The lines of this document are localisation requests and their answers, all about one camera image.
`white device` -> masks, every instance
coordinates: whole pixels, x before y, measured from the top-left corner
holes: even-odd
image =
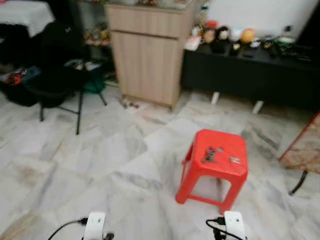
[[[242,214],[238,211],[224,212],[225,229],[228,233],[238,236],[241,239],[246,239],[246,231]],[[226,235],[225,240],[237,240],[235,237]]]
[[[84,229],[83,240],[103,240],[106,214],[91,212]]]

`cabinet door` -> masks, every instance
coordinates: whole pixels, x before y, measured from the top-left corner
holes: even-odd
[[[141,37],[141,91],[144,98],[171,105],[173,101],[178,41]]]
[[[171,105],[179,81],[178,41],[122,32],[111,38],[122,93]]]
[[[139,35],[112,32],[115,69],[122,94],[141,97],[141,63]]]

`black chair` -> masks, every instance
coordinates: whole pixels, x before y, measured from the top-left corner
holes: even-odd
[[[60,108],[77,114],[76,134],[79,134],[84,84],[89,81],[99,92],[84,65],[82,70],[65,66],[72,59],[86,61],[86,46],[82,35],[70,25],[61,22],[49,23],[41,36],[40,61],[36,64],[42,73],[26,83],[26,88],[40,103],[40,121],[44,120],[44,108]],[[79,91],[78,110],[70,110],[60,105],[75,91]],[[107,103],[99,92],[103,104]]]

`wooden cabinet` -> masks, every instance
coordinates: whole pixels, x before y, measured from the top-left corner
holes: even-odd
[[[113,4],[106,9],[122,94],[174,107],[180,92],[183,47],[192,27],[192,9]]]

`marble floor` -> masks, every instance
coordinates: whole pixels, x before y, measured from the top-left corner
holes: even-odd
[[[222,95],[183,92],[174,111],[138,102],[124,109],[119,89],[103,92],[108,106],[86,94],[81,132],[76,116],[59,109],[22,107],[0,95],[0,240],[46,240],[60,225],[106,212],[106,231],[117,240],[211,240],[205,220],[217,207],[188,200],[177,204],[181,161],[203,128],[241,135],[249,175],[233,210],[240,211],[249,240],[318,240],[320,177],[309,174],[289,196],[301,171],[278,163],[310,112],[253,103]],[[76,108],[77,98],[65,105]],[[195,192],[218,198],[215,179],[202,178]],[[84,228],[71,225],[54,239],[80,240]]]

